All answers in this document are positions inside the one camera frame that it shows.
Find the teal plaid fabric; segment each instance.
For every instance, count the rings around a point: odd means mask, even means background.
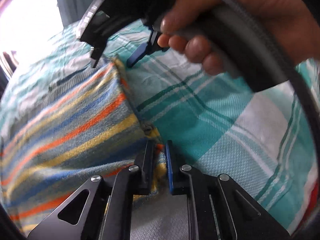
[[[36,63],[14,74],[1,101],[4,139],[35,102],[89,63],[90,47],[76,41],[75,27],[49,41],[50,56],[41,67]],[[148,35],[137,21],[112,36],[104,54],[125,62]],[[303,62],[297,71],[320,106],[316,62]],[[253,94],[242,79],[209,77],[173,50],[145,56],[126,75],[135,114],[151,121],[163,142],[173,140],[187,162],[206,174],[228,173],[290,233],[295,230],[317,170],[305,115],[289,83]],[[152,226],[161,227],[160,222]]]

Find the red fabric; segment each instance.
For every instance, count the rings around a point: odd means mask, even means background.
[[[316,182],[315,187],[313,188],[310,196],[310,202],[307,207],[306,212],[304,213],[304,216],[298,226],[298,228],[303,224],[303,222],[310,216],[313,209],[316,207],[317,204],[317,197],[318,197],[318,190],[319,190],[319,181]]]

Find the orange stripe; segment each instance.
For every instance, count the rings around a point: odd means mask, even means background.
[[[63,195],[63,196],[61,196],[59,198],[56,198],[56,199],[54,199],[54,200],[52,200],[50,202],[47,202],[47,203],[41,204],[39,206],[36,206],[35,208],[32,208],[32,209],[30,209],[28,211],[19,213],[18,215],[12,215],[12,216],[10,216],[10,219],[11,220],[19,220],[19,219],[23,219],[23,218],[26,218],[26,217],[30,217],[30,216],[36,215],[37,213],[46,211],[48,209],[56,208],[63,201],[65,201],[70,195],[71,195],[71,193],[68,193],[68,194]]]
[[[92,78],[90,78],[88,81],[83,83],[80,87],[78,87],[75,90],[73,90],[70,94],[68,94],[65,97],[63,97],[61,100],[59,100],[51,108],[42,111],[37,117],[35,117],[33,120],[29,121],[28,124],[14,136],[12,141],[7,145],[7,147],[3,150],[3,152],[0,153],[0,157],[5,156],[11,150],[11,148],[17,143],[18,139],[27,131],[27,129],[29,129],[32,125],[34,125],[36,122],[38,122],[44,115],[56,110],[63,103],[65,103],[71,97],[76,95],[80,90],[82,90],[84,87],[86,87],[89,83],[91,83],[91,82],[95,81],[97,78],[100,78],[103,75],[105,75],[107,72],[109,72],[111,70],[112,65],[113,64],[110,63],[106,70],[104,70],[104,71],[92,76]]]
[[[123,78],[120,78],[120,83],[123,84],[126,88],[129,88],[128,83]]]
[[[159,154],[160,151],[163,149],[164,145],[162,144],[156,144],[156,154]],[[114,170],[113,172],[111,173],[108,173],[106,174],[105,178],[107,177],[110,177],[110,176],[113,176],[113,175],[116,175],[119,173],[119,171],[131,166],[133,163],[130,163],[130,164],[127,164],[125,166],[122,166],[120,168],[117,168],[116,170]],[[35,208],[32,208],[28,211],[25,211],[25,212],[22,212],[22,213],[19,213],[18,215],[12,215],[10,216],[10,219],[11,220],[19,220],[19,219],[23,219],[23,218],[26,218],[26,217],[29,217],[29,216],[33,216],[33,215],[36,215],[37,213],[40,213],[40,212],[43,212],[43,211],[46,211],[48,209],[52,209],[52,208],[56,208],[58,207],[63,201],[65,201],[72,193],[68,193],[62,197],[59,197],[57,199],[54,199],[50,202],[47,202],[47,203],[44,203],[44,204],[41,204]]]
[[[78,135],[81,132],[84,132],[86,130],[88,130],[90,127],[94,126],[95,124],[97,124],[100,120],[102,120],[103,118],[105,118],[107,115],[109,115],[111,112],[113,112],[123,101],[125,100],[125,95],[119,94],[118,97],[116,98],[116,100],[111,103],[110,105],[108,105],[105,109],[103,109],[98,115],[96,115],[94,118],[92,118],[91,120],[89,120],[87,123],[81,125],[80,127],[76,128],[75,130],[73,130],[72,132],[68,133],[67,135],[65,135],[62,138],[59,138],[55,141],[53,141],[52,143],[49,143],[47,145],[44,145],[40,148],[38,148],[37,150],[35,150],[34,152],[32,152],[31,154],[29,154],[28,156],[26,156],[23,161],[21,161],[14,169],[13,171],[10,173],[10,175],[8,176],[7,179],[3,180],[1,182],[2,186],[6,186],[8,185],[8,183],[11,182],[12,178],[15,176],[15,173],[18,172],[28,161],[30,161],[33,157],[35,157],[36,155],[47,151],[49,149],[52,149],[54,147],[57,147],[58,145],[70,140],[71,138],[73,138],[74,136]]]
[[[123,169],[125,169],[125,168],[128,168],[128,167],[131,166],[132,164],[133,164],[133,163],[130,163],[130,164],[127,164],[127,165],[122,166],[122,167],[120,167],[120,168],[117,168],[117,169],[114,170],[113,172],[108,173],[108,174],[104,175],[103,177],[107,178],[107,177],[111,177],[111,176],[113,176],[113,175],[117,175],[117,174],[119,173],[119,171],[121,171],[121,170],[123,170]]]

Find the metal screw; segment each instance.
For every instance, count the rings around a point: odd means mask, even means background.
[[[228,181],[230,177],[227,174],[221,174],[219,176],[219,179],[221,179],[222,181]]]
[[[100,181],[101,180],[101,176],[100,175],[93,175],[92,177],[91,177],[91,181],[92,182],[98,182],[98,181]]]
[[[137,165],[131,165],[131,166],[129,167],[129,171],[134,172],[134,171],[138,171],[138,170],[139,170],[139,167],[138,167]]]
[[[181,166],[181,169],[183,171],[190,171],[191,170],[191,166],[188,165],[188,164],[184,164],[184,165]]]

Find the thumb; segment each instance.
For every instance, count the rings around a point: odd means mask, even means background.
[[[172,33],[195,21],[199,14],[208,11],[220,0],[176,0],[161,22],[161,32]]]

